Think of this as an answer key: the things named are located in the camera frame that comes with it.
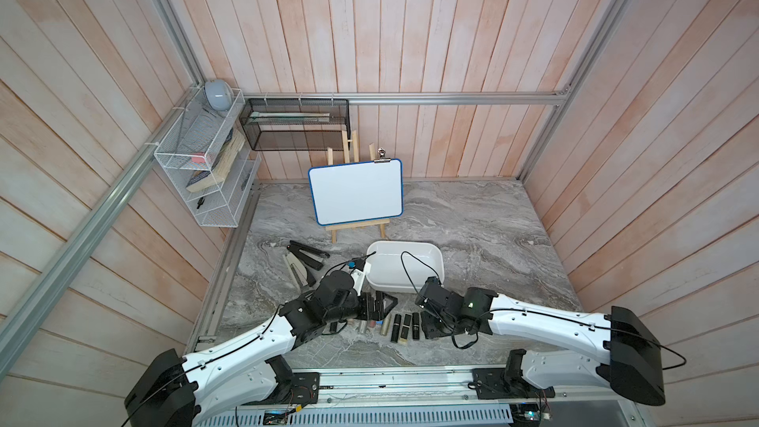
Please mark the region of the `black lipstick tube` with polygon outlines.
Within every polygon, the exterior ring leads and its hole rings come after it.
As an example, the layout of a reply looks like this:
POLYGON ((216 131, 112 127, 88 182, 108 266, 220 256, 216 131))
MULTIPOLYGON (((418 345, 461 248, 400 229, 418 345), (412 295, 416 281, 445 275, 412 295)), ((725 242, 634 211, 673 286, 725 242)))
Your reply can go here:
POLYGON ((420 332, 420 314, 419 312, 413 312, 413 314, 411 314, 411 335, 414 341, 420 339, 420 332))

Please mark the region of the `gold black square lipstick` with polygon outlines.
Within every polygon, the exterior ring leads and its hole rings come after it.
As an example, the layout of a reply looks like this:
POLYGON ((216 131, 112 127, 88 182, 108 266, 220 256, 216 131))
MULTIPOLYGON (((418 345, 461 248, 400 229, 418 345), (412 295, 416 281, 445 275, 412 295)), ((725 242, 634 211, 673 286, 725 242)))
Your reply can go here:
POLYGON ((412 314, 405 314, 402 319, 402 324, 399 332, 398 343, 406 345, 411 334, 412 314))

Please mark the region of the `white storage box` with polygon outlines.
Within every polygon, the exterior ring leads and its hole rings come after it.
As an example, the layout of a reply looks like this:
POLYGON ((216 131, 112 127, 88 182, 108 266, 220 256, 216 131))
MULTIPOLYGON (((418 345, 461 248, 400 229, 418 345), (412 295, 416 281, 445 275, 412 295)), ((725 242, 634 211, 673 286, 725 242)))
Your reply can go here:
POLYGON ((430 277, 445 281, 443 254, 434 244, 379 240, 367 253, 366 281, 374 290, 415 294, 430 277))

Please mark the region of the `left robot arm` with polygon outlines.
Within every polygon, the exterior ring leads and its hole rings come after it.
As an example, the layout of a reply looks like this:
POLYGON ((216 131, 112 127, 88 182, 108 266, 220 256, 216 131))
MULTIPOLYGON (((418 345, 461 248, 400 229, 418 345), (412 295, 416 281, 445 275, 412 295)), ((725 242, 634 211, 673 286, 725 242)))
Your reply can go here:
POLYGON ((198 426, 243 403, 288 399, 293 373, 285 354, 320 336, 332 322, 384 320, 398 299, 362 293, 349 273, 279 306, 267 321, 204 351, 159 354, 125 399, 128 426, 198 426))

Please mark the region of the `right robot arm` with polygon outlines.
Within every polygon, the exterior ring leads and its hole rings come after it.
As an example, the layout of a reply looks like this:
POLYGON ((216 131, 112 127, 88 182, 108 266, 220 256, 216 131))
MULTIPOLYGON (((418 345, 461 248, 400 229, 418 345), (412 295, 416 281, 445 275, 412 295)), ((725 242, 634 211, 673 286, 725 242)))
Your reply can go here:
POLYGON ((459 295, 439 278, 428 278, 417 306, 433 320, 433 335, 451 340, 466 334, 472 348, 480 336, 516 336, 555 346, 551 353, 514 351, 513 377, 534 387, 598 385, 639 404, 666 403, 662 345, 628 308, 608 314, 568 312, 521 302, 492 290, 469 288, 459 295))

